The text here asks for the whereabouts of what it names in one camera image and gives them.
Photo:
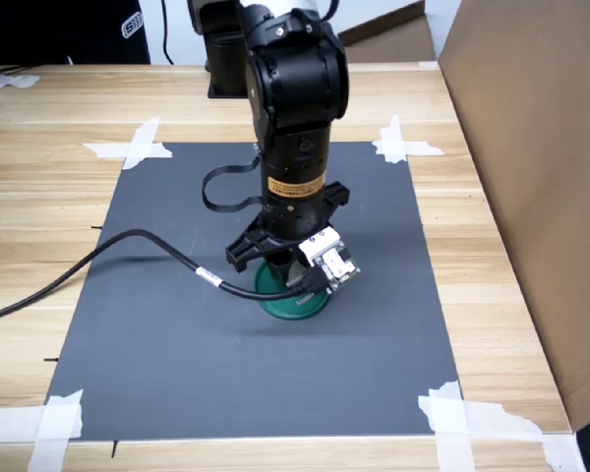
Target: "cardboard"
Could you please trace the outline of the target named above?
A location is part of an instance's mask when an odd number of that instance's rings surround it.
[[[431,30],[422,16],[345,48],[350,64],[436,60]]]
[[[423,17],[426,10],[424,0],[410,3],[402,8],[393,10],[386,15],[373,18],[361,25],[342,31],[338,37],[344,46],[350,46],[358,41],[367,39],[376,34],[400,27],[405,23]]]
[[[464,0],[440,62],[580,429],[590,422],[590,0]]]

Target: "yellow label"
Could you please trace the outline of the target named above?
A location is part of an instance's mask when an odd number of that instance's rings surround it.
[[[268,178],[268,190],[272,194],[286,197],[287,199],[305,199],[314,195],[324,187],[325,172],[315,180],[303,184],[287,184],[272,177]]]

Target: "white tape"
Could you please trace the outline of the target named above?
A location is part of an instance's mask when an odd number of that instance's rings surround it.
[[[0,408],[0,443],[34,443],[37,440],[37,432],[46,410],[56,408],[57,405],[73,405],[81,402],[82,390],[62,398],[51,396],[47,405],[30,406],[22,408]],[[68,432],[69,438],[81,436],[81,405],[78,405],[77,418],[73,428]]]
[[[173,156],[173,153],[162,143],[153,142],[158,127],[159,117],[157,116],[138,128],[130,143],[84,143],[84,146],[96,152],[99,158],[125,157],[123,170],[133,169],[148,157],[170,158]]]
[[[82,396],[83,391],[79,390],[65,398],[50,397],[37,431],[29,472],[61,472],[70,435],[75,425],[82,423]]]
[[[29,472],[61,472],[69,439],[80,438],[81,397],[51,396],[45,406],[0,408],[0,443],[34,443]]]
[[[27,89],[34,86],[38,80],[39,76],[5,76],[0,74],[0,89],[5,86]]]
[[[223,283],[222,278],[219,278],[218,276],[214,275],[212,272],[204,269],[203,267],[199,267],[197,269],[197,275],[199,277],[207,280],[209,283],[211,283],[215,287],[218,287],[218,286],[220,286],[221,283]]]
[[[397,115],[391,117],[391,123],[381,128],[381,140],[372,142],[376,147],[376,154],[383,154],[384,160],[396,164],[406,160],[407,155],[443,155],[443,151],[429,145],[426,141],[404,141],[400,120]]]
[[[440,63],[437,61],[420,61],[418,64],[424,69],[438,69],[440,67]]]
[[[502,405],[461,400],[457,382],[429,390],[429,396],[418,397],[418,405],[435,432],[441,471],[473,472],[470,441],[475,438],[542,443],[554,471],[585,472],[574,435],[543,434],[535,423],[506,413]]]
[[[97,144],[97,143],[84,143],[83,146],[89,148],[98,154],[98,157],[101,159],[109,159],[109,158],[118,158],[118,157],[126,157],[127,153],[129,152],[129,146],[131,143],[105,143],[105,144]],[[150,147],[148,156],[151,157],[162,157],[162,158],[170,158],[173,156],[173,153],[168,150],[162,143],[153,143]],[[135,167],[138,165],[138,162],[131,162],[133,165],[131,167]]]

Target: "table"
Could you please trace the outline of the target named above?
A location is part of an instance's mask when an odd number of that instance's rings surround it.
[[[82,143],[126,143],[161,117],[158,142],[253,142],[246,100],[208,100],[201,68],[45,66],[32,88],[0,89],[0,308],[56,278],[96,244],[120,172]],[[375,141],[392,115],[406,141],[446,326],[466,400],[500,403],[545,433],[569,432],[441,71],[352,64],[333,141]],[[44,401],[86,272],[0,320],[0,407]],[[477,470],[548,470],[536,442],[472,442]],[[31,445],[0,445],[26,470]],[[439,470],[434,437],[71,443],[64,470]]]

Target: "cable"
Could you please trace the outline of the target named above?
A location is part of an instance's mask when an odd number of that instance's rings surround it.
[[[161,47],[164,50],[164,56],[168,59],[168,64],[174,66],[175,63],[168,55],[168,13],[166,12],[166,0],[161,0],[161,16],[164,19],[164,40]]]
[[[13,305],[10,305],[10,306],[0,310],[0,318],[4,317],[6,315],[9,315],[11,313],[17,312],[18,310],[25,308],[28,305],[31,305],[31,304],[41,300],[46,295],[50,294],[53,290],[55,290],[57,287],[59,287],[66,280],[68,280],[70,277],[72,277],[75,273],[77,273],[85,265],[87,265],[89,262],[91,262],[91,260],[93,260],[100,253],[102,253],[106,249],[109,249],[111,246],[118,243],[119,241],[122,241],[123,239],[129,238],[132,236],[140,236],[142,238],[146,238],[146,239],[150,240],[151,243],[159,246],[161,249],[166,251],[170,256],[172,256],[177,261],[179,261],[181,264],[190,268],[194,272],[197,272],[197,270],[199,268],[201,268],[196,262],[194,262],[189,257],[185,256],[179,250],[175,249],[173,246],[168,244],[166,241],[161,239],[159,236],[155,236],[153,233],[146,231],[144,229],[130,229],[128,231],[123,231],[121,233],[118,233],[117,235],[113,236],[112,238],[110,238],[107,241],[105,241],[104,243],[102,243],[100,246],[98,246],[96,249],[94,249],[92,252],[90,252],[87,256],[85,256],[80,261],[78,261],[74,266],[72,266],[63,275],[61,275],[59,278],[57,278],[54,282],[46,285],[41,290],[33,293],[32,295],[28,296],[24,300],[20,300],[19,302],[14,303]],[[320,280],[321,279],[319,278],[317,273],[311,272],[311,276],[309,276],[308,280],[305,280],[305,283],[308,284],[308,287],[313,287],[314,286],[313,284],[319,283]],[[298,285],[295,285],[294,287],[291,287],[288,290],[286,290],[284,292],[280,292],[280,293],[256,293],[256,292],[252,292],[250,290],[246,290],[244,288],[237,287],[235,285],[232,285],[232,284],[224,282],[224,281],[222,281],[218,285],[218,288],[226,291],[227,293],[231,293],[232,295],[236,295],[237,297],[240,297],[240,298],[246,298],[247,300],[258,300],[261,302],[285,300],[287,298],[292,298],[292,297],[296,297],[298,295],[301,295],[302,293],[305,293],[307,290],[306,286],[304,286],[302,284],[298,284]]]
[[[327,13],[322,18],[322,23],[329,22],[332,19],[332,17],[336,13],[336,10],[338,10],[338,3],[339,3],[339,0],[331,0],[330,6],[327,9]]]

